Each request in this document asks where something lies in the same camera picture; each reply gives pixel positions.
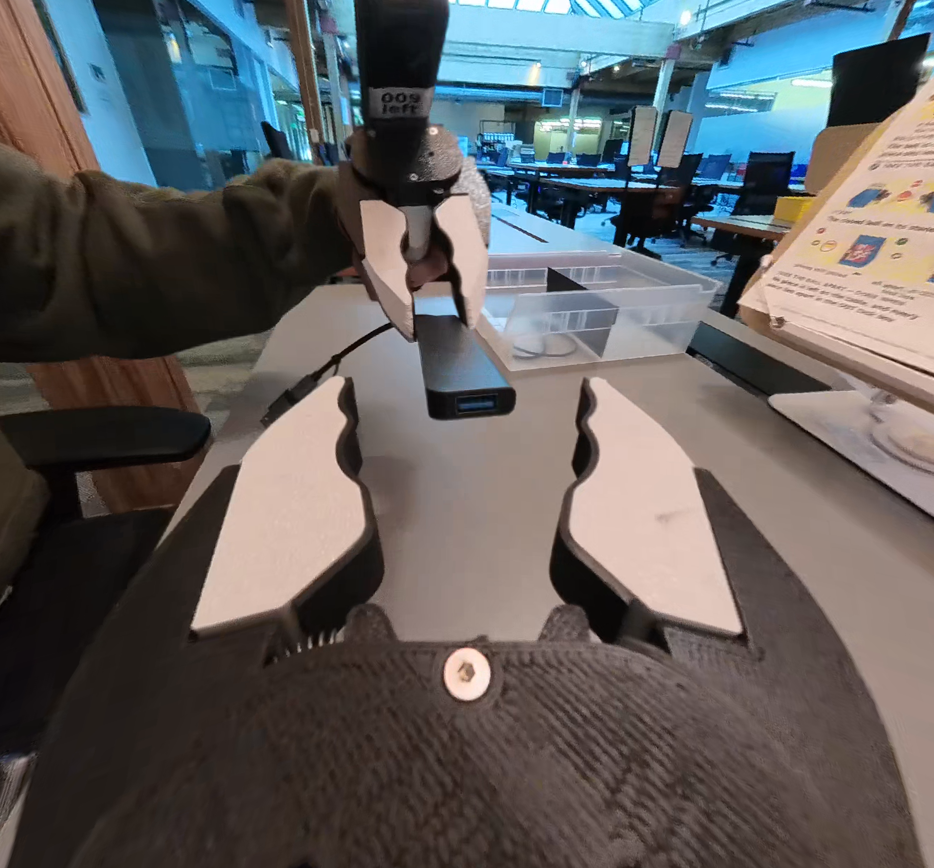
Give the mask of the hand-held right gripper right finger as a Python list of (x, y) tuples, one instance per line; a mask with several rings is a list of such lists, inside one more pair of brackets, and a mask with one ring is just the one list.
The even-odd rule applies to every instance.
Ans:
[(607, 380), (583, 380), (574, 481), (559, 512), (552, 585), (600, 641), (670, 630), (744, 637), (697, 470), (676, 440)]

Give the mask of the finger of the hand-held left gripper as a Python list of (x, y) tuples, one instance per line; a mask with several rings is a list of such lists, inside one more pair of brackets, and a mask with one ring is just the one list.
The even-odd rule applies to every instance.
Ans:
[(414, 302), (403, 255), (405, 215), (381, 199), (363, 199), (359, 219), (364, 276), (388, 322), (405, 340), (415, 341)]
[(453, 195), (433, 210), (432, 241), (445, 255), (451, 295), (461, 323), (475, 329), (485, 301), (488, 253), (466, 194)]

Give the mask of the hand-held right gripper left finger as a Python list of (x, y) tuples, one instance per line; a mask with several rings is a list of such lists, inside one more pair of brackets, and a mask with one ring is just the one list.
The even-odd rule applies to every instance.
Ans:
[(383, 579), (377, 517), (360, 478), (352, 379), (333, 376), (281, 414), (190, 508), (206, 535), (192, 638), (269, 628), (341, 638)]

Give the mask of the clear plastic box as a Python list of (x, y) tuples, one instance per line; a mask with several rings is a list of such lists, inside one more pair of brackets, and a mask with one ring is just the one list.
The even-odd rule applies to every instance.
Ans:
[(679, 355), (717, 290), (619, 249), (493, 255), (475, 333), (510, 372)]

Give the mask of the grey desk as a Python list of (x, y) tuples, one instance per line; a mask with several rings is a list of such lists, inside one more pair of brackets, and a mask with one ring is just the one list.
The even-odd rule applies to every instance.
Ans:
[(418, 351), (377, 337), (354, 381), (363, 480), (412, 640), (532, 638), (557, 601), (548, 559), (573, 478), (575, 411), (598, 374), (709, 470), (799, 575), (901, 743), (932, 734), (932, 520), (686, 354), (523, 373), (516, 411), (431, 420)]

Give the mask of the person's left hand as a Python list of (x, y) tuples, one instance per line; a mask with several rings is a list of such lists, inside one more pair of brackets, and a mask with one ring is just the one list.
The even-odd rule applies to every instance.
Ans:
[(430, 240), (425, 255), (406, 263), (406, 286), (410, 293), (421, 290), (429, 283), (443, 281), (449, 273), (449, 251), (437, 236)]

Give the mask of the black office chair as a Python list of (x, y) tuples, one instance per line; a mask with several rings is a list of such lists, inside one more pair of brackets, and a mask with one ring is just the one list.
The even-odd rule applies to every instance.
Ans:
[(2, 569), (2, 765), (28, 759), (82, 655), (155, 549), (171, 508), (84, 517), (76, 476), (175, 465), (211, 437), (167, 407), (73, 408), (2, 417), (2, 438), (48, 492), (15, 569)]

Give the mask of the wooden document stand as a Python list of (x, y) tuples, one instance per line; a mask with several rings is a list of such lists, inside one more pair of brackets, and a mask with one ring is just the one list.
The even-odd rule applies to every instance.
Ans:
[[(829, 128), (819, 135), (820, 142), (834, 144), (837, 167), (814, 197), (814, 204), (841, 165), (881, 123)], [(770, 256), (760, 260), (759, 269), (740, 300), (741, 322), (760, 335), (840, 372), (849, 388), (800, 395), (774, 394), (769, 403), (788, 421), (932, 515), (933, 365), (932, 374), (919, 372), (846, 342), (782, 322), (771, 323), (763, 312), (744, 310), (741, 305), (785, 237), (802, 219), (791, 226)]]

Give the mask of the white standing board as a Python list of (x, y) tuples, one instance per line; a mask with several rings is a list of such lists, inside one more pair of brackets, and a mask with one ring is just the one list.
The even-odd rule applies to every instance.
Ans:
[(688, 112), (671, 110), (665, 114), (656, 164), (660, 169), (677, 169), (683, 159), (694, 116)]
[(631, 111), (627, 164), (642, 167), (651, 162), (659, 111), (652, 105), (639, 105)]

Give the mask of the printed instruction sheet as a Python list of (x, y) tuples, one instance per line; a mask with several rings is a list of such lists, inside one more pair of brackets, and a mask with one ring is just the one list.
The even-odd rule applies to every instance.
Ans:
[(931, 80), (841, 165), (741, 305), (932, 374)]

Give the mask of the black monitor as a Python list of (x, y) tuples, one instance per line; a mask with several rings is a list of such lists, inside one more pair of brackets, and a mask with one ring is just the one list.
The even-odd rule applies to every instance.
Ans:
[(878, 124), (910, 102), (931, 38), (917, 34), (835, 55), (826, 127)]

